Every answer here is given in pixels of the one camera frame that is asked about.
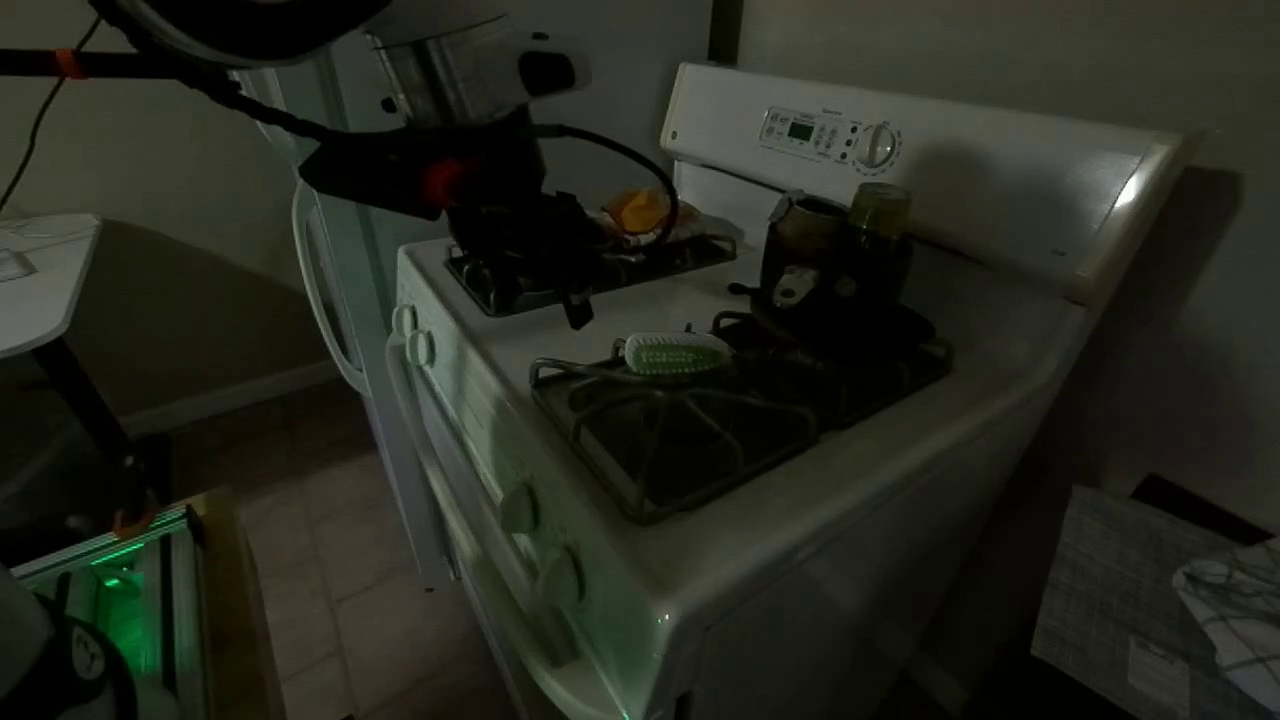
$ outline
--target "white stove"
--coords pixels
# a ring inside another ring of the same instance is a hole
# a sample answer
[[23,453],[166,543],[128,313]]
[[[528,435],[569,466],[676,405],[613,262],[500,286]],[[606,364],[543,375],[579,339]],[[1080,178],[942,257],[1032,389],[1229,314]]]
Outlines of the white stove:
[[[561,715],[860,715],[910,657],[1017,456],[1118,284],[1178,138],[827,83],[680,67],[680,197],[744,227],[731,262],[483,314],[448,244],[399,250],[392,360],[454,573],[514,683]],[[927,244],[904,304],[952,372],[652,524],[534,408],[548,356],[746,313],[781,191],[904,183]]]

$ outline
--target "stove burner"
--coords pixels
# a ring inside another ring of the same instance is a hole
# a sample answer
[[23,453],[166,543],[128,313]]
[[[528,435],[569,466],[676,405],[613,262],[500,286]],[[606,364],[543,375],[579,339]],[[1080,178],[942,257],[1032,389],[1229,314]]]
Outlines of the stove burner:
[[[664,238],[649,247],[601,247],[594,262],[579,284],[586,293],[613,293],[629,284],[649,284],[658,274],[727,262],[737,257],[737,238],[727,234],[688,234]],[[554,262],[520,257],[520,250],[489,250],[467,257],[454,250],[445,258],[450,278],[467,286],[483,314],[514,314],[532,307],[548,307],[563,301]]]
[[639,380],[618,360],[532,367],[534,396],[630,519],[710,499],[804,453],[811,412],[754,396],[740,372]]
[[637,375],[623,360],[532,364],[532,391],[629,519],[702,502],[946,375],[952,348],[908,307],[875,307],[863,339],[811,348],[774,318],[721,313],[727,367]]

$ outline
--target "control panel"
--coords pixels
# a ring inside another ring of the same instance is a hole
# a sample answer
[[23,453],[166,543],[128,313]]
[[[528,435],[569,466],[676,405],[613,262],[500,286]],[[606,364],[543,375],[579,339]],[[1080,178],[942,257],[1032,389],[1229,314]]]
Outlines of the control panel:
[[852,120],[836,106],[767,106],[759,143],[816,163],[875,172],[899,153],[899,132],[882,120]]

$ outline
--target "wall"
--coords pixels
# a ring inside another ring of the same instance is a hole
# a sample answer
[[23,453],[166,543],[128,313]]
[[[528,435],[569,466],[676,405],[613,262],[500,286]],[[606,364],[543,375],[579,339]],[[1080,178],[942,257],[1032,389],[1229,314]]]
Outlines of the wall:
[[740,65],[1195,136],[1191,169],[910,666],[1024,646],[1066,483],[1158,472],[1280,528],[1280,5],[744,0]]
[[[0,5],[0,48],[66,48],[83,0]],[[102,28],[90,48],[124,48]],[[0,178],[47,79],[0,79]],[[107,218],[72,344],[115,412],[322,360],[289,244],[289,169],[254,128],[166,79],[66,83],[4,215]]]

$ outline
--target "tile floor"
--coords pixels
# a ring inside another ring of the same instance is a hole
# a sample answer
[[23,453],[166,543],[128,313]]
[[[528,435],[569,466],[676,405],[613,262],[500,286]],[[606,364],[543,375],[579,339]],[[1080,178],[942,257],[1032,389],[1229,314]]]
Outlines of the tile floor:
[[231,488],[289,720],[512,720],[458,587],[427,592],[352,391],[171,435],[179,490]]

